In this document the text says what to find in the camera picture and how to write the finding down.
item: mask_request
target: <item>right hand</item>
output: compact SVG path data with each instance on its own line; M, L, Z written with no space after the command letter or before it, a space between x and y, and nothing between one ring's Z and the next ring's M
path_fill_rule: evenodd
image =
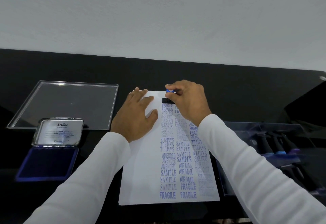
M197 127L206 116L212 114L202 85L182 80L171 85L165 85L165 87L177 92L167 92L165 97L171 99L178 107L181 115Z

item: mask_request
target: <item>white long-sleeve shirt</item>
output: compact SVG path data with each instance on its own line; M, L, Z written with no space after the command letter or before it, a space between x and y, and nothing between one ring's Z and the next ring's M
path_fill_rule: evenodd
M326 223L324 205L238 138L218 116L204 118L198 135L220 162L253 223ZM25 224L95 223L114 175L129 157L127 140L107 133Z

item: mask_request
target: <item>white paper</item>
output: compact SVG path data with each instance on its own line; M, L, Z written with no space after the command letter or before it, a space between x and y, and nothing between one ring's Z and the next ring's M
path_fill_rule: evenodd
M162 104L165 91L145 111L158 110L158 120L143 138L130 143L131 158L123 167L119 205L219 201L208 149L197 127L173 104Z

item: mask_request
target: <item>left hand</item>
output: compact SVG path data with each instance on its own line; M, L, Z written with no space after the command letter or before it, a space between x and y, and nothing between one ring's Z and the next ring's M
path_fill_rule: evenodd
M147 89L140 91L136 87L112 120L111 132L123 135L129 143L146 135L158 118L157 110L153 110L148 118L145 116L145 109L154 99L150 96L141 100L147 92Z

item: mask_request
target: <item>black tabletop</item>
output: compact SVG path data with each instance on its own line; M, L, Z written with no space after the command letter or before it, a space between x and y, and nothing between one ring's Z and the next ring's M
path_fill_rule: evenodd
M59 182L16 183L17 169L31 147L33 132L5 127L39 80L119 84L113 116L135 87L165 90L187 79L200 83L211 111L224 121L263 122L316 87L322 71L157 61L49 52L0 50L0 220L22 222ZM75 168L92 152L104 131L84 131ZM214 166L219 202L118 206L122 169L108 190L98 222L150 222L243 217L235 197L224 197Z

